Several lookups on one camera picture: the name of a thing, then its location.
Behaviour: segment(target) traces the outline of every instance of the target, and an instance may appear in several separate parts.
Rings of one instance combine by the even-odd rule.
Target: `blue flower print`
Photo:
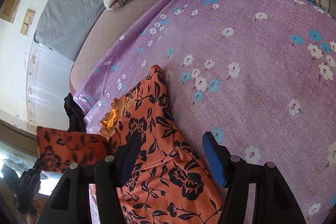
[[[174,124],[179,124],[179,117],[176,114],[172,114]]]
[[[220,144],[223,138],[223,131],[220,127],[214,127],[211,131],[212,136],[214,136],[216,142]]]
[[[161,23],[162,25],[166,25],[166,24],[169,24],[170,21],[171,21],[171,19],[161,20],[160,23]]]
[[[316,31],[316,30],[311,30],[311,31],[309,31],[309,36],[310,36],[310,38],[312,39],[312,40],[314,40],[314,41],[320,41],[320,40],[322,40],[323,38],[322,38],[322,35],[318,32],[318,31]]]
[[[331,53],[331,49],[330,49],[330,47],[329,47],[329,45],[327,44],[327,43],[321,43],[321,48],[325,51],[325,52],[327,52],[327,53]]]
[[[291,35],[291,40],[293,41],[293,45],[294,45],[294,43],[295,44],[299,44],[299,45],[303,44],[302,37],[299,36],[299,35],[297,35],[297,34]]]
[[[194,93],[194,102],[193,102],[193,105],[195,102],[200,102],[201,100],[203,99],[203,92],[202,91],[196,91]]]
[[[333,198],[329,201],[330,207],[335,206],[336,204],[336,194],[333,196]]]
[[[212,93],[216,93],[217,90],[219,89],[219,80],[217,78],[214,78],[210,81],[210,85],[208,86],[208,89]]]
[[[312,1],[312,0],[306,0],[308,3],[310,3],[310,4],[315,4],[315,2],[314,1]]]
[[[182,85],[183,85],[184,83],[187,83],[191,79],[191,74],[187,71],[182,72],[181,76],[180,76],[180,79],[181,79]]]
[[[173,53],[175,52],[175,48],[174,47],[171,47],[168,51],[167,51],[167,54],[168,54],[168,57],[173,55]]]

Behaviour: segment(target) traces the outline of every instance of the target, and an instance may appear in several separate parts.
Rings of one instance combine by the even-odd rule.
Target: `black flower pattern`
[[[182,196],[188,200],[196,200],[204,190],[202,177],[197,173],[186,173],[175,163],[175,168],[169,171],[169,180],[182,188]]]
[[[130,192],[132,192],[134,190],[134,187],[137,184],[139,176],[140,176],[139,171],[135,172],[135,173],[132,173],[131,178],[129,179],[129,181],[125,183],[125,186],[127,186],[129,188]]]
[[[173,202],[169,204],[169,206],[167,207],[167,211],[169,212],[171,217],[177,216],[176,206]]]
[[[61,158],[54,153],[50,145],[45,148],[45,152],[40,157],[42,158],[42,166],[45,170],[57,172],[57,169],[61,166]]]
[[[131,118],[128,123],[128,128],[130,132],[128,132],[126,136],[127,141],[131,137],[133,132],[138,131],[139,133],[141,133],[142,144],[146,142],[147,121],[145,117],[142,117],[141,119]]]

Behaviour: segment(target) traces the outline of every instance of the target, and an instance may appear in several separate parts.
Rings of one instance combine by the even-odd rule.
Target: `blue gripper pad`
[[[219,160],[214,147],[206,134],[203,135],[203,150],[210,164],[215,181],[217,181],[222,187],[225,187],[227,181],[224,177],[224,166],[221,164],[221,161]]]

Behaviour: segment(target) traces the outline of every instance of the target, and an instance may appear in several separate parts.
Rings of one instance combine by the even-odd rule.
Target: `white wall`
[[[28,121],[26,71],[33,35],[48,0],[21,0],[14,23],[0,19],[0,119],[13,124],[8,114]],[[20,34],[27,9],[36,12],[28,36]]]

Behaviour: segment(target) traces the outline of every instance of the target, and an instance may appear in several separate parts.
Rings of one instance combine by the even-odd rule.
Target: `white flower print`
[[[250,147],[245,149],[244,160],[246,160],[247,163],[257,164],[260,158],[261,158],[261,155],[259,153],[259,148],[251,145]]]
[[[319,68],[320,68],[320,74],[323,76],[324,79],[333,80],[333,73],[331,72],[329,66],[322,63],[319,65]]]
[[[149,29],[149,32],[150,32],[151,34],[156,34],[157,29],[156,29],[156,28],[150,28],[150,29]]]
[[[329,164],[336,164],[336,142],[328,147],[328,162]]]
[[[255,20],[254,21],[256,21],[257,19],[260,19],[260,20],[262,20],[262,19],[268,19],[268,16],[264,12],[262,12],[262,13],[256,13],[254,15],[255,15]]]
[[[313,55],[314,59],[315,57],[317,59],[320,59],[320,57],[323,57],[322,51],[316,45],[309,44],[307,49],[310,50],[310,53],[311,55]]]
[[[180,9],[177,9],[177,10],[175,11],[175,15],[176,15],[176,16],[179,15],[180,13],[182,13],[182,10],[180,10]]]
[[[197,78],[197,76],[201,73],[199,69],[194,69],[191,73],[192,78]]]
[[[201,90],[201,91],[205,92],[206,89],[207,89],[207,87],[208,87],[208,83],[207,83],[206,78],[204,78],[202,76],[198,76],[195,79],[195,87],[194,87],[194,89]]]
[[[187,56],[183,59],[183,65],[182,65],[182,67],[183,67],[183,66],[188,67],[189,65],[191,65],[191,64],[193,63],[193,60],[194,60],[194,58],[193,58],[192,55],[187,55]]]
[[[301,105],[299,103],[299,100],[298,99],[292,99],[290,101],[290,103],[288,104],[288,112],[294,116],[295,114],[298,114],[299,112],[301,112]]]
[[[240,72],[239,63],[232,62],[227,67],[229,68],[229,71],[228,71],[229,78],[226,80],[229,80],[230,78],[237,78]]]
[[[212,59],[209,59],[209,60],[205,61],[204,62],[204,67],[205,67],[204,71],[206,71],[207,69],[213,68],[214,65],[215,65],[215,62]]]
[[[173,72],[171,70],[167,70],[165,73],[165,81],[166,83],[169,83],[171,80],[171,77],[173,75]]]
[[[324,11],[320,7],[314,5],[314,8],[318,10],[319,13],[324,14]]]
[[[306,5],[305,2],[300,1],[300,0],[294,0],[295,3],[300,4],[300,5]]]
[[[330,48],[334,51],[334,52],[336,52],[336,43],[335,42],[330,42]]]
[[[225,28],[224,30],[222,30],[222,39],[223,37],[229,37],[231,35],[233,35],[234,30],[232,28]]]
[[[318,203],[318,204],[315,203],[315,204],[313,204],[313,206],[311,206],[309,208],[308,214],[313,215],[313,214],[317,213],[320,210],[320,208],[321,208],[321,204],[320,203]]]
[[[331,66],[331,67],[336,67],[335,60],[332,58],[331,55],[327,55],[327,56],[326,56],[326,59],[327,59],[327,61],[328,61],[329,66]]]

